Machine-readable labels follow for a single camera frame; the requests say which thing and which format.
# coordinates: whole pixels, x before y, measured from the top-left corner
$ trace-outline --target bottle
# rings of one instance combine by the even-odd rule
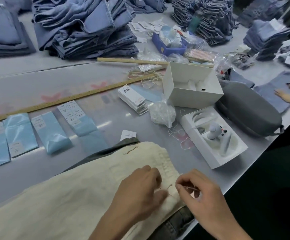
[[[198,25],[200,24],[201,18],[203,16],[203,12],[197,10],[194,15],[192,20],[190,21],[190,24],[188,26],[188,31],[191,32],[192,34],[195,34],[196,29],[198,27]]]

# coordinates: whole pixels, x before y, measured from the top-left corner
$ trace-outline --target open cardboard box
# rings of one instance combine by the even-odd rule
[[[193,117],[198,113],[204,113],[196,123],[193,121]],[[207,107],[198,111],[189,113],[179,118],[180,124],[191,138],[199,152],[205,158],[209,166],[214,169],[225,163],[229,162],[234,157],[244,152],[248,147],[242,139],[230,128],[226,121],[217,113],[213,107]],[[209,125],[212,121],[217,122],[223,129],[227,129],[231,132],[231,139],[229,147],[225,156],[221,156],[219,153],[220,141],[216,138],[209,140],[207,133],[209,131]],[[205,132],[200,134],[197,127],[205,129]]]
[[[195,83],[191,90],[188,81]],[[174,106],[202,109],[213,105],[223,96],[223,90],[212,68],[195,64],[170,62],[167,67],[163,89],[166,99]]]

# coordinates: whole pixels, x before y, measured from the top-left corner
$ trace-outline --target blue plastic bin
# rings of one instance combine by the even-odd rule
[[[153,33],[152,42],[158,49],[160,53],[165,56],[169,56],[170,54],[180,54],[183,55],[186,50],[185,40],[182,38],[182,48],[167,48],[166,45],[161,41],[159,35],[157,33]]]

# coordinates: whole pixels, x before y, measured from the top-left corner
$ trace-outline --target gray carrying case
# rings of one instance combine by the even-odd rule
[[[216,102],[217,109],[246,133],[265,137],[284,132],[281,114],[245,84],[228,83],[223,93]]]

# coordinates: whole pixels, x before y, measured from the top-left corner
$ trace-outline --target table surface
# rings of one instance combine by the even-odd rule
[[[140,20],[149,22],[163,18],[164,23],[173,26],[175,23],[170,18],[171,12],[172,8],[169,6],[164,13],[137,15],[134,22]],[[37,48],[31,17],[31,13],[27,13],[20,16],[19,19],[25,25]],[[214,47],[212,50],[221,53],[233,51],[239,44],[242,44],[246,31],[246,28],[239,27],[233,31],[234,38],[229,43]],[[150,37],[146,36],[145,33],[135,33],[137,36],[148,39],[148,43],[136,44],[140,51],[147,47],[157,52]],[[0,114],[124,81],[128,71],[132,68],[133,64],[125,63],[94,62],[91,60],[64,61],[40,51],[30,56],[0,58]],[[238,72],[245,78],[254,81],[256,85],[260,85],[270,81],[284,70],[290,69],[274,60],[257,62],[253,67],[245,71],[238,70]],[[135,111],[118,98],[116,89],[77,100],[77,103],[94,120],[109,146],[119,142],[122,130],[134,131],[140,141],[152,141],[166,148],[179,173],[186,173],[192,168],[197,168],[216,181],[223,193],[230,189],[275,139],[275,137],[250,137],[226,119],[227,123],[246,143],[248,149],[225,165],[212,170],[189,139],[182,143],[183,149],[181,148],[180,142],[187,138],[183,130],[174,133],[175,137],[170,136],[166,126],[151,122],[149,113],[138,116]],[[36,111],[30,113],[30,117],[55,109],[52,107]],[[194,111],[194,109],[189,108],[184,108],[184,110],[182,114]],[[77,135],[65,119],[60,116],[57,119],[74,146],[65,152],[50,156],[46,154],[42,142],[37,137],[38,149],[0,166],[0,203],[21,193],[29,186],[61,173],[88,156]],[[290,108],[283,114],[283,124],[285,127],[290,125]]]

